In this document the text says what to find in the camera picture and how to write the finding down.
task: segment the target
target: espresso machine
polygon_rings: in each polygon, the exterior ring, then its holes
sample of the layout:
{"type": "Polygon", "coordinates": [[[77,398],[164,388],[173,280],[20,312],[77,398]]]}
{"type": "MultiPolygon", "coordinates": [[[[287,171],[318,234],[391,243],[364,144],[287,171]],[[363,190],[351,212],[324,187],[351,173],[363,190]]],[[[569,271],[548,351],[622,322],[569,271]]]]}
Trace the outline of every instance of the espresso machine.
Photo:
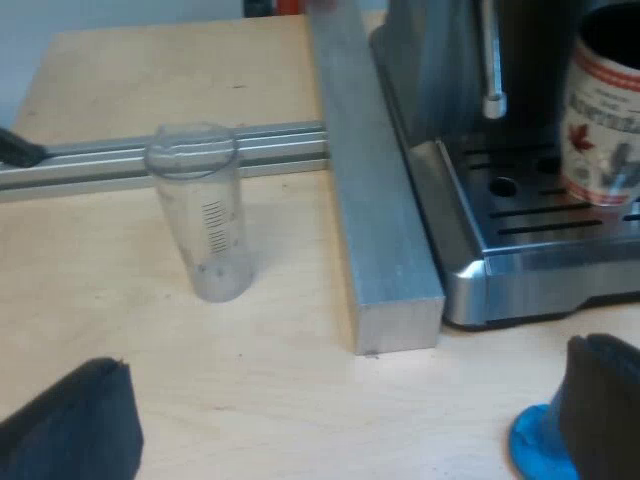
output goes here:
{"type": "Polygon", "coordinates": [[[391,1],[371,37],[440,279],[484,329],[640,292],[640,199],[572,198],[557,125],[581,17],[606,1],[391,1]]]}

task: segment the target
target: maple leaf print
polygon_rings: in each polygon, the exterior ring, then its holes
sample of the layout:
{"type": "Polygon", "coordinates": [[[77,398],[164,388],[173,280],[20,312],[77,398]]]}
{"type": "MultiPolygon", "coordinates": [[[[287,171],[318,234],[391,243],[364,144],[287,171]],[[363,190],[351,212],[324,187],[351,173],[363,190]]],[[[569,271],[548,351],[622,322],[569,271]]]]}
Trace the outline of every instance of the maple leaf print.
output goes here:
{"type": "Polygon", "coordinates": [[[595,145],[587,140],[589,136],[589,126],[583,123],[579,126],[569,125],[569,140],[579,153],[591,150],[595,145]]]}

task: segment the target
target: red object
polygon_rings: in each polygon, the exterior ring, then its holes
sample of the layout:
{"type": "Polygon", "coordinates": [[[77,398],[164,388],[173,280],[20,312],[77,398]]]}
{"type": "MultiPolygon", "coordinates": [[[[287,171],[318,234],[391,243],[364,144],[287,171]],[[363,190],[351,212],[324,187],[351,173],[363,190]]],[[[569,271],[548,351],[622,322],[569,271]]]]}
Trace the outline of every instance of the red object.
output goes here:
{"type": "Polygon", "coordinates": [[[602,195],[591,192],[584,187],[581,187],[571,179],[563,176],[564,184],[567,186],[570,192],[573,192],[578,198],[586,200],[596,205],[607,205],[615,207],[617,205],[624,205],[629,201],[629,195],[602,195]]]}
{"type": "Polygon", "coordinates": [[[623,90],[640,92],[640,75],[631,75],[614,70],[592,58],[580,47],[576,48],[573,58],[585,72],[601,82],[623,90]]]}
{"type": "Polygon", "coordinates": [[[569,140],[573,144],[573,148],[575,148],[579,153],[584,153],[586,150],[591,150],[595,145],[587,140],[589,136],[589,125],[586,123],[575,127],[573,125],[569,125],[569,140]]]}
{"type": "Polygon", "coordinates": [[[278,15],[298,15],[301,13],[300,0],[278,0],[278,15]]]}

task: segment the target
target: blue object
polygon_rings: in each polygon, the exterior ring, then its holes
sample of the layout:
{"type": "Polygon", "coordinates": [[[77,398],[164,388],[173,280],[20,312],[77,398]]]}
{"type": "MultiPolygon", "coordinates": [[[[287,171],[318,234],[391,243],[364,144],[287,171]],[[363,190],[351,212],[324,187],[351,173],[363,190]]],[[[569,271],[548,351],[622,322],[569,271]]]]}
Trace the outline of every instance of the blue object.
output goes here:
{"type": "Polygon", "coordinates": [[[579,479],[558,429],[560,397],[527,408],[511,426],[509,453],[526,480],[579,479]]]}

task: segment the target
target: drip tray grate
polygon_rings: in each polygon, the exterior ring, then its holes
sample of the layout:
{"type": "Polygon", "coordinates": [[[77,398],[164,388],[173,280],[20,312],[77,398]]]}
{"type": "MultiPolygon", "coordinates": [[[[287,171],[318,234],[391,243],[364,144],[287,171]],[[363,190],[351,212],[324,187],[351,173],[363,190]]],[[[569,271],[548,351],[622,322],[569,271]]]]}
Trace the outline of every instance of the drip tray grate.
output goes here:
{"type": "Polygon", "coordinates": [[[640,233],[640,202],[596,207],[568,194],[553,146],[487,151],[446,144],[446,150],[485,254],[640,233]]]}

